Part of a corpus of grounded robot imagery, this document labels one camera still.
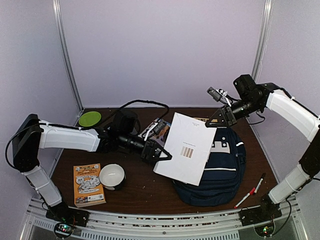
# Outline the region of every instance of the white robotic arm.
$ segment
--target white robotic arm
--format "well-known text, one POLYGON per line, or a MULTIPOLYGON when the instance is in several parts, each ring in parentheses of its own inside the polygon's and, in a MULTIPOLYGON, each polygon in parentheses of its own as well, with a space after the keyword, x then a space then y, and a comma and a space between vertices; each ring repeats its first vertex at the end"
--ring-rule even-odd
MULTIPOLYGON (((313 141, 320 126, 319 117, 295 102, 293 97, 289 98, 280 89, 275 90, 270 93, 266 107, 295 126, 310 143, 313 141)), ((286 197, 297 192, 310 179, 311 176, 304 171, 299 163, 284 180, 269 192, 269 197, 273 203, 281 203, 286 197)))
MULTIPOLYGON (((310 142, 298 165, 262 197, 261 208, 243 210, 240 214, 241 219, 256 217, 258 220, 263 218, 268 220, 270 214, 279 213, 277 211, 279 203, 297 193, 320 172, 320 119, 298 103, 285 89, 273 83, 256 84, 250 75, 241 75, 233 84, 241 100, 237 100, 231 106, 219 108, 206 122, 207 127, 230 127, 237 123, 237 119, 248 117, 256 111, 263 112, 264 108, 268 108, 295 126, 310 142)), ((212 87, 207 92, 216 101, 220 100, 219 93, 212 87)))
POLYGON ((111 124, 105 128, 64 126, 39 120, 30 114, 12 138, 13 165, 33 185, 47 204, 48 218, 73 222, 85 226, 88 212, 69 208, 58 188, 51 181, 38 160, 38 150, 46 148, 77 149, 88 152, 108 153, 119 147, 140 154, 145 162, 170 160, 172 156, 151 139, 131 134, 137 115, 129 110, 119 110, 111 124))

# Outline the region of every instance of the brown tabletop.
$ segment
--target brown tabletop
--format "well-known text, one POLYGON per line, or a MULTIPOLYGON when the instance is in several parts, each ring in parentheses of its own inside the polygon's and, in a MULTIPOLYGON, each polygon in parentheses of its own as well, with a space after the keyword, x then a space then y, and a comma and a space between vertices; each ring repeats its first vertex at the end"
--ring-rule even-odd
MULTIPOLYGON (((164 108, 132 108, 139 117, 142 129, 159 117, 164 108)), ((102 118, 114 111, 113 108, 95 109, 102 118)), ((207 118, 214 108, 171 108, 165 120, 172 121, 174 112, 190 117, 207 118)), ((153 172, 153 167, 142 162, 133 153, 92 153, 81 150, 65 149, 52 176, 54 184, 60 189, 70 206, 74 206, 73 166, 100 163, 101 167, 117 163, 126 172, 126 182, 120 191, 104 190, 107 203, 85 207, 85 209, 126 214, 186 214, 205 213, 232 209, 253 187, 258 184, 262 173, 266 177, 256 195, 250 196, 240 207, 256 206, 260 198, 272 189, 277 181, 271 167, 245 119, 232 127, 244 142, 247 154, 246 170, 243 181, 235 198, 228 204, 219 206, 196 207, 182 202, 176 193, 172 181, 153 172)))

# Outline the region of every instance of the white marker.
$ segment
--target white marker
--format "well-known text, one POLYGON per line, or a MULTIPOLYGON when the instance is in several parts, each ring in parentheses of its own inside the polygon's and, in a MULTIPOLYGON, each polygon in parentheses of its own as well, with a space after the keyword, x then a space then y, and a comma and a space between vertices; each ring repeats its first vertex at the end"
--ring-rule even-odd
POLYGON ((260 188, 260 186, 261 186, 261 184, 262 184, 262 181, 264 180, 265 176, 266 176, 266 173, 264 172, 264 173, 262 174, 261 178, 260 178, 260 181, 259 181, 258 185, 256 186, 256 188, 255 188, 255 190, 254 190, 253 195, 255 195, 255 194, 258 192, 258 190, 259 190, 259 188, 260 188))
POLYGON ((252 190, 250 192, 247 193, 247 195, 244 196, 244 198, 242 198, 242 200, 237 204, 235 205, 233 208, 236 209, 239 207, 240 204, 242 204, 244 202, 244 200, 246 200, 250 195, 254 194, 254 191, 256 190, 256 188, 252 188, 252 190))

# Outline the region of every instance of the green lid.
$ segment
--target green lid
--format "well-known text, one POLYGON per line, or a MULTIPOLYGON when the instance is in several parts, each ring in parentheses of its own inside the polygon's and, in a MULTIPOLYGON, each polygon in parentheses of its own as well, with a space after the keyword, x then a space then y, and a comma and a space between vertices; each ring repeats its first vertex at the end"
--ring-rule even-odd
POLYGON ((82 127, 92 127, 101 119, 101 114, 97 111, 89 111, 79 118, 79 125, 82 127))

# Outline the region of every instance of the purple wall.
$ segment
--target purple wall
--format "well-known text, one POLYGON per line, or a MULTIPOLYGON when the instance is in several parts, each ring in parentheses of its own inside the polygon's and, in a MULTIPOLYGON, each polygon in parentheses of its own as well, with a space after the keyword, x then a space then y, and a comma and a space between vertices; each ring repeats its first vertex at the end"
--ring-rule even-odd
POLYGON ((85 107, 133 99, 217 106, 208 87, 251 73, 264 0, 68 0, 61 12, 85 107))
MULTIPOLYGON (((284 87, 303 105, 320 113, 320 4, 318 1, 275 1, 259 83, 284 87)), ((274 112, 254 126, 280 180, 294 168, 309 143, 274 112)), ((311 182, 297 194, 312 240, 319 239, 320 187, 311 182)))
MULTIPOLYGON (((34 191, 5 161, 4 149, 29 113, 61 124, 73 124, 77 106, 68 82, 51 0, 0 2, 0 235, 18 237, 34 191)), ((39 159, 46 170, 57 150, 39 159)))

